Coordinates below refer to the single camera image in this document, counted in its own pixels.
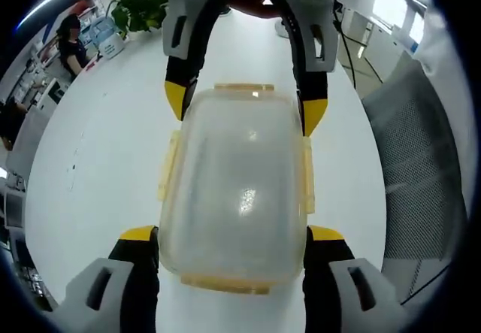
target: white table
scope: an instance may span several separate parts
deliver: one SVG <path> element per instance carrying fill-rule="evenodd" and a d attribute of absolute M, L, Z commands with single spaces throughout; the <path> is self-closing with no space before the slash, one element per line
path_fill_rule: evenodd
<path fill-rule="evenodd" d="M 276 36 L 274 21 L 253 19 L 237 11 L 219 19 L 197 91 L 215 82 L 273 83 L 294 96 L 289 41 Z M 166 62 L 161 38 L 129 43 L 75 80 L 44 133 L 27 194 L 26 238 L 57 301 L 122 232 L 159 223 L 160 168 L 180 127 L 163 88 Z M 380 268 L 386 200 L 376 143 L 339 63 L 328 79 L 328 110 L 312 136 L 316 213 L 309 223 L 342 232 L 357 257 Z M 268 296 L 183 286 L 164 268 L 159 277 L 160 332 L 304 331 L 302 277 Z"/>

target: office chair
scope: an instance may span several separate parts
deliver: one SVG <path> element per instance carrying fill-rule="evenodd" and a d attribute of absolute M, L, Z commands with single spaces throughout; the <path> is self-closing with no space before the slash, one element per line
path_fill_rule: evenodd
<path fill-rule="evenodd" d="M 362 100 L 386 187 L 382 272 L 404 300 L 450 263 L 467 216 L 454 138 L 436 91 L 413 61 Z M 410 304 L 435 291 L 431 284 Z"/>

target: dark hair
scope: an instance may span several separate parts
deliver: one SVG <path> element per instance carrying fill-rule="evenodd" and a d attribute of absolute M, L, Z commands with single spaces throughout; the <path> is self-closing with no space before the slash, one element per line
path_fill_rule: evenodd
<path fill-rule="evenodd" d="M 33 64 L 33 59 L 28 59 L 27 63 L 25 64 L 25 67 L 30 68 L 30 66 L 32 66 L 32 64 Z"/>
<path fill-rule="evenodd" d="M 78 19 L 76 14 L 71 14 L 68 15 L 65 19 L 63 19 L 59 29 L 57 30 L 57 35 L 59 36 L 60 40 L 68 40 L 70 38 L 70 29 L 79 28 L 80 20 Z"/>

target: potted plant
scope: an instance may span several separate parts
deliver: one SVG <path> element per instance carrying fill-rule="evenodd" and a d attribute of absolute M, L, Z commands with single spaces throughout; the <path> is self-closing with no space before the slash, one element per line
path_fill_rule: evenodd
<path fill-rule="evenodd" d="M 124 33 L 160 29 L 168 0 L 114 0 L 112 17 Z"/>

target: transparent plastic container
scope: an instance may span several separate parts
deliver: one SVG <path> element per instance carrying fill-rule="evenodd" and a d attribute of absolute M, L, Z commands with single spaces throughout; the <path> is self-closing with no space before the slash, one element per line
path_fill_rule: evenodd
<path fill-rule="evenodd" d="M 306 240 L 297 105 L 208 90 L 182 124 L 160 222 L 162 264 L 194 286 L 267 292 L 297 277 Z"/>

